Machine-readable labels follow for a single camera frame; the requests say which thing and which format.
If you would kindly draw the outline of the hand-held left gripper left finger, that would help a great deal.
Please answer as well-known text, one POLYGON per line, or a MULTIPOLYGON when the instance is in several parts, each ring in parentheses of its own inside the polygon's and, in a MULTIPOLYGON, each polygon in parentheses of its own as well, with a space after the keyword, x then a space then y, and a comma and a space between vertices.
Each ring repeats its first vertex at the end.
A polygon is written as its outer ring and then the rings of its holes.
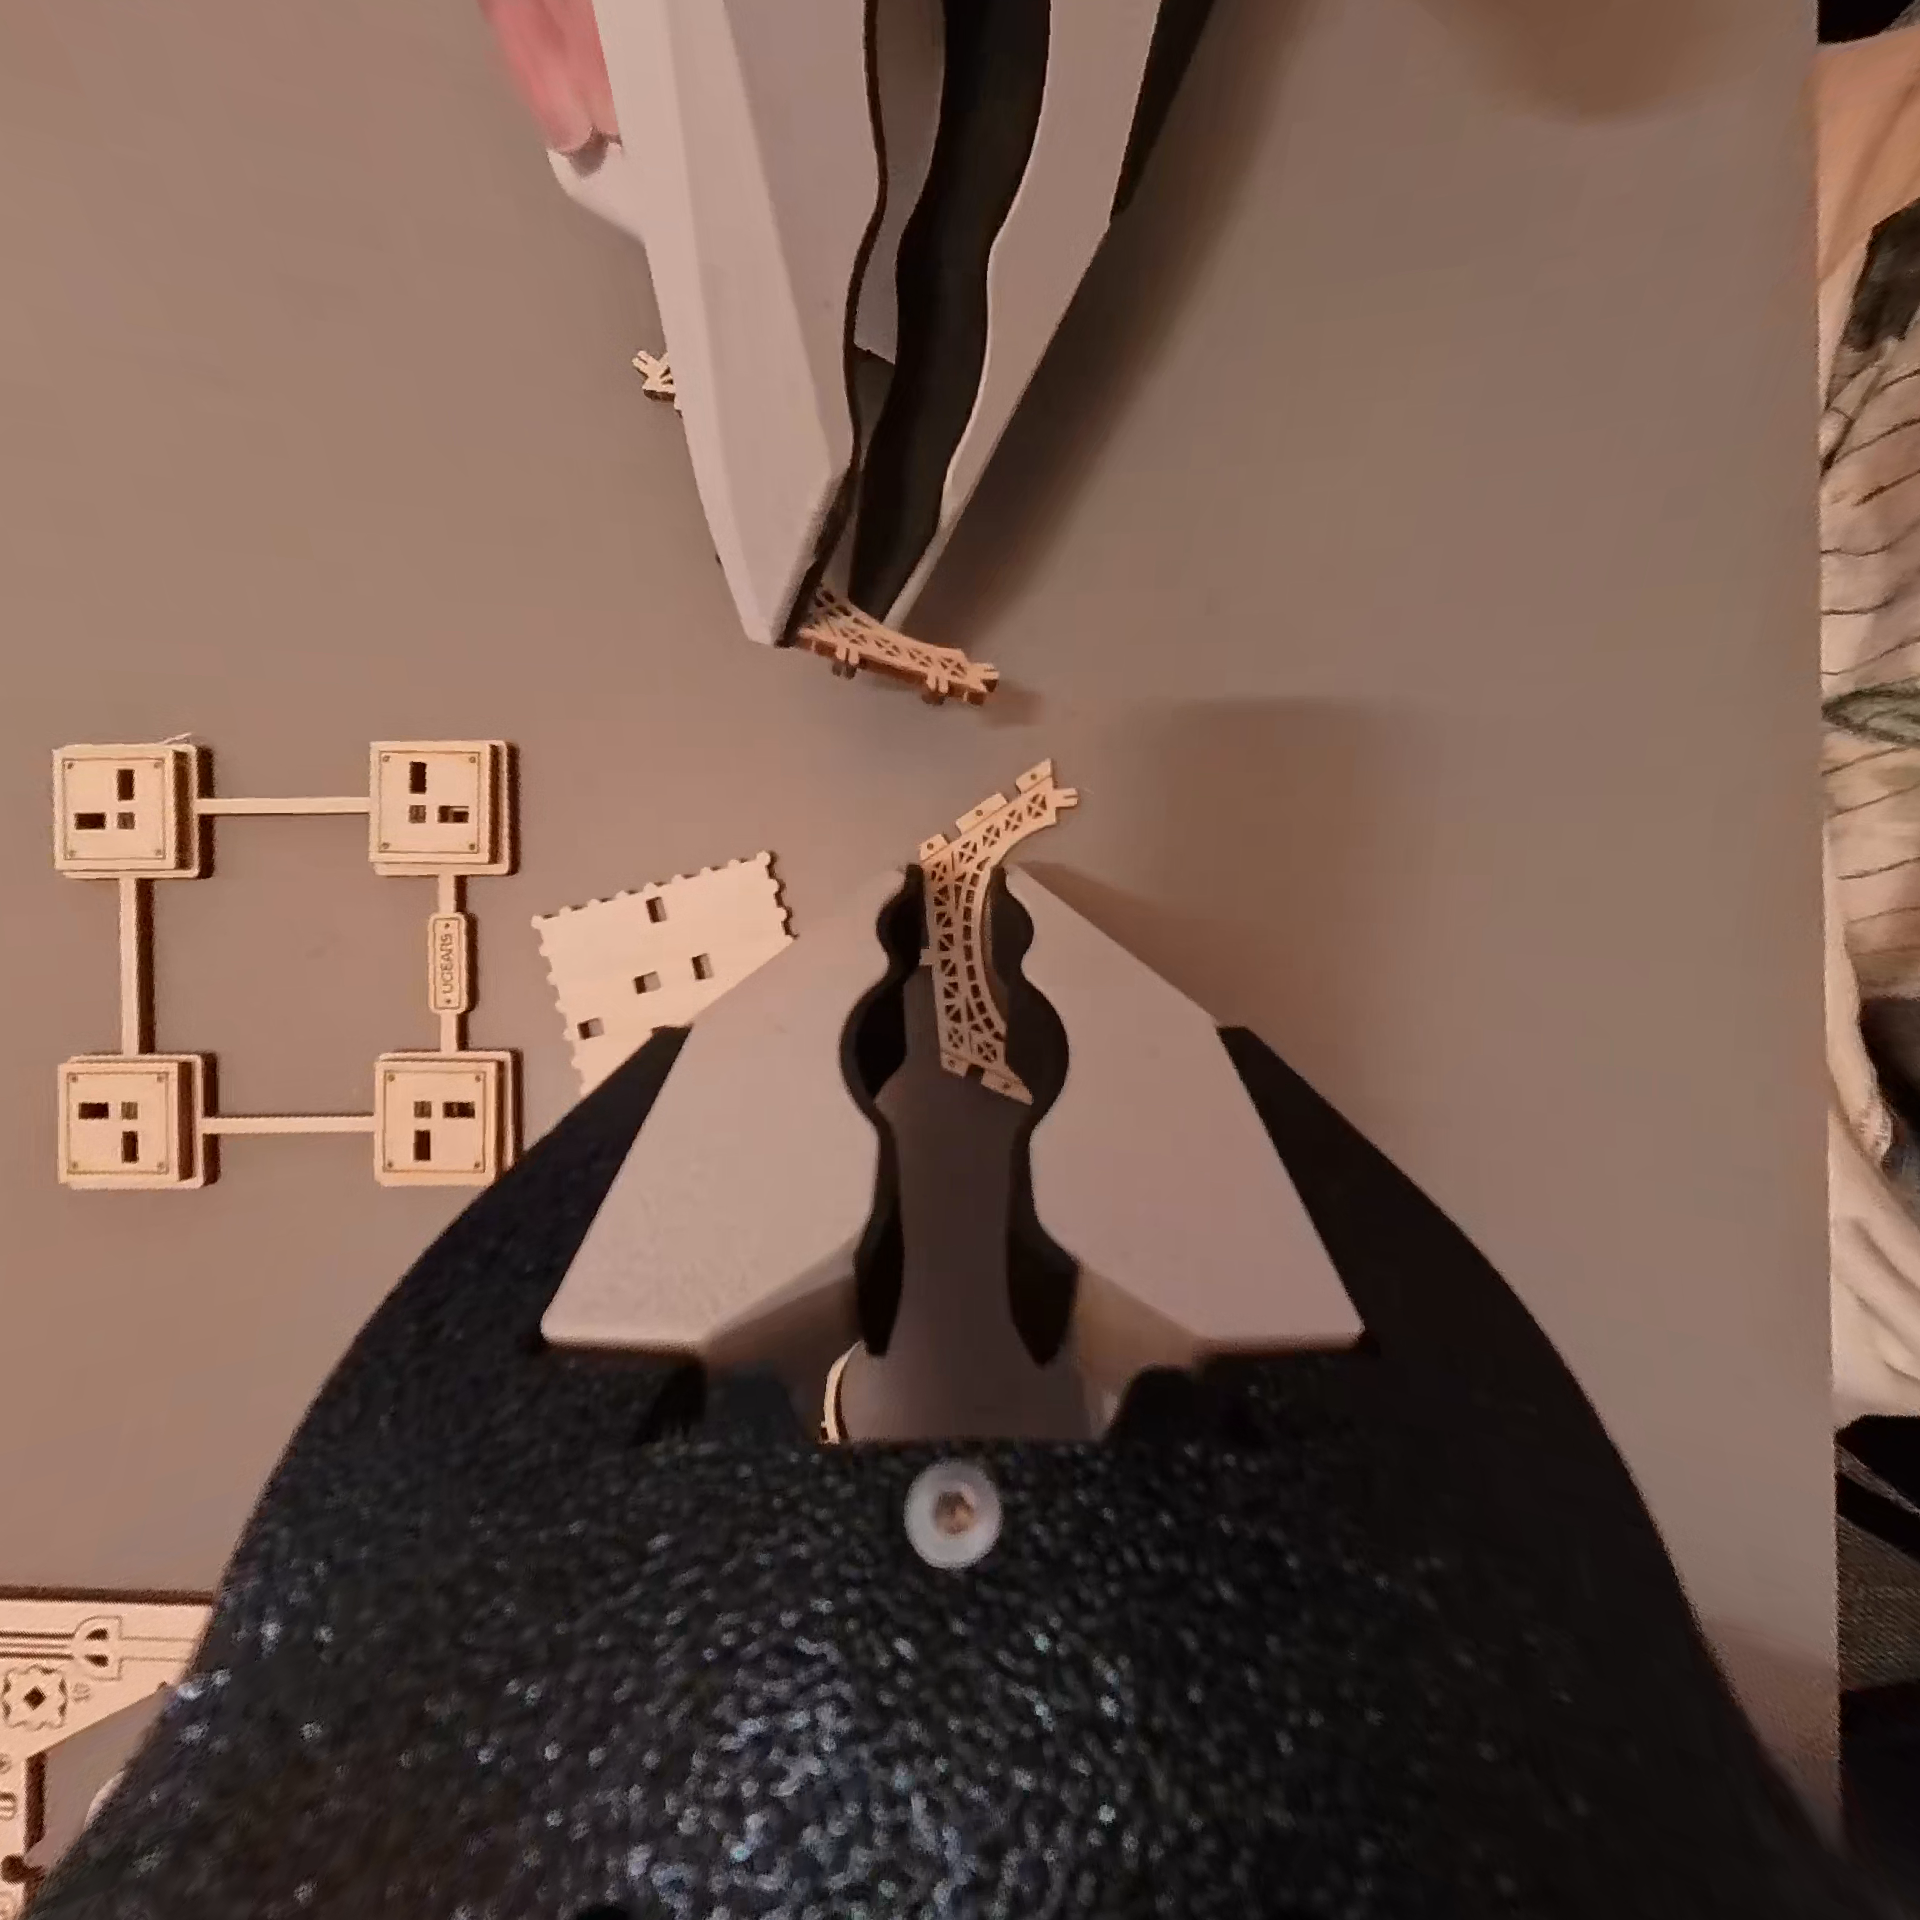
POLYGON ((782 1384, 803 1437, 832 1370, 889 1350, 900 1303, 897 1138, 920 873, 852 905, 691 1023, 541 1313, 566 1356, 782 1384))

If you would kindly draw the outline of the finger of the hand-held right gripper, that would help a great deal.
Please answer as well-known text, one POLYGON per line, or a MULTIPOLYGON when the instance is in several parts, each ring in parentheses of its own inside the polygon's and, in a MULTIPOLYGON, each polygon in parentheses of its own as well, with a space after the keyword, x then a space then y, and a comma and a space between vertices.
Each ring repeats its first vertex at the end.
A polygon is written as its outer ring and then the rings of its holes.
POLYGON ((856 608, 906 627, 1107 230, 1161 5, 870 5, 881 211, 856 293, 856 608))
POLYGON ((708 540, 785 648, 852 515, 858 349, 939 117, 939 5, 593 5, 616 133, 555 158, 640 242, 708 540))

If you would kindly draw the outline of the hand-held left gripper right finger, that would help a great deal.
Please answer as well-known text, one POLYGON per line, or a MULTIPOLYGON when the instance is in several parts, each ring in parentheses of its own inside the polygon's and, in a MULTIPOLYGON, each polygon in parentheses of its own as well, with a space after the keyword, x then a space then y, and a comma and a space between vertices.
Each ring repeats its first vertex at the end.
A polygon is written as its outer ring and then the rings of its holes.
POLYGON ((1008 898, 1033 922, 1022 981, 1063 1024, 1029 1167, 1038 1229, 1077 1270, 1083 1383, 1351 1350, 1361 1316, 1218 1023, 1022 869, 1008 898))

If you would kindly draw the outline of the serrated square wooden plate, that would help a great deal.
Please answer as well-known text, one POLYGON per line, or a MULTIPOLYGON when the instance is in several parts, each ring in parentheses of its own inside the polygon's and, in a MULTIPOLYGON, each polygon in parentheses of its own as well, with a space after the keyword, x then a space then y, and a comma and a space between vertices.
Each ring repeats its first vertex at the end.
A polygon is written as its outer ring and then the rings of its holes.
POLYGON ((771 854, 567 905, 535 933, 580 1094, 795 942, 771 854))

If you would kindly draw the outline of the wooden parts sheet with arches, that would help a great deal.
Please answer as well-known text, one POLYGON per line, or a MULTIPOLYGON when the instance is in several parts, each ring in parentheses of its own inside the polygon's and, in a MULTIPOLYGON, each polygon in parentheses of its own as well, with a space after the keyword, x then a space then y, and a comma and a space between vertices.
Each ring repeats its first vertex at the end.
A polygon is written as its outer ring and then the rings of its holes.
POLYGON ((173 1687, 211 1607, 201 1596, 2 1589, 2 1917, 40 1883, 45 1756, 173 1687))

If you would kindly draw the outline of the grey desk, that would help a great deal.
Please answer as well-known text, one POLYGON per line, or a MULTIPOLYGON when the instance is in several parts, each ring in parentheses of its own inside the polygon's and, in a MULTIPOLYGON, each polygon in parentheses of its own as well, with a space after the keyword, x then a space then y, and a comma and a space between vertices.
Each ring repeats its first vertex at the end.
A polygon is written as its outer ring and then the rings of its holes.
POLYGON ((1707 1654, 1828 1631, 1796 5, 1577 122, 1221 5, 933 611, 1017 723, 733 635, 640 271, 454 5, 2 5, 2 714, 520 741, 527 879, 832 905, 1006 756, 1378 1326, 1232 1437, 652 1433, 535 1356, 649 1068, 377 1306, 49 1917, 1871 1917, 1707 1654))

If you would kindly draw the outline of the person's right hand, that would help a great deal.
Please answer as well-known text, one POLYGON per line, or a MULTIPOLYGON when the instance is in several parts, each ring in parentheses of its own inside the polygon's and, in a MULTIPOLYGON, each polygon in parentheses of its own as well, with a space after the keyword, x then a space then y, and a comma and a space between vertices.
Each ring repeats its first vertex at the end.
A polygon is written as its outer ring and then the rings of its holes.
POLYGON ((590 5, 480 5, 541 148, 579 158, 620 137, 590 5))

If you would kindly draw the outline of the white printed shirt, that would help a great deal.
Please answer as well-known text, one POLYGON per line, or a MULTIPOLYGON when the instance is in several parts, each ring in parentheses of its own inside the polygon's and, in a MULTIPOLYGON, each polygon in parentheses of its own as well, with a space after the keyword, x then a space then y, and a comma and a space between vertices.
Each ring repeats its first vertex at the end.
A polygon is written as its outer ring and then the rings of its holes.
POLYGON ((1817 53, 1834 1426, 1918 1413, 1918 5, 1817 53))

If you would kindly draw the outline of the wooden four-square base frame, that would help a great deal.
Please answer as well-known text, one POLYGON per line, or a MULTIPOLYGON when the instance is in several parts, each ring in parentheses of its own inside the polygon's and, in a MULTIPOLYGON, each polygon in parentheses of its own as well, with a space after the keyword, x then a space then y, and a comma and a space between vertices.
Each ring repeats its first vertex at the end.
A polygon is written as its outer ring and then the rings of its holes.
POLYGON ((118 1047, 59 1064, 59 1186, 209 1189, 229 1140, 366 1140, 382 1189, 488 1189, 524 1140, 520 1055, 470 1046, 475 879, 516 873, 516 748, 503 738, 370 744, 364 794, 216 794, 194 738, 51 751, 51 860, 118 898, 118 1047), (430 1047, 377 1055, 364 1114, 223 1114, 216 1061, 157 1046, 155 888, 211 873, 223 820, 352 820, 372 876, 433 885, 423 922, 430 1047))

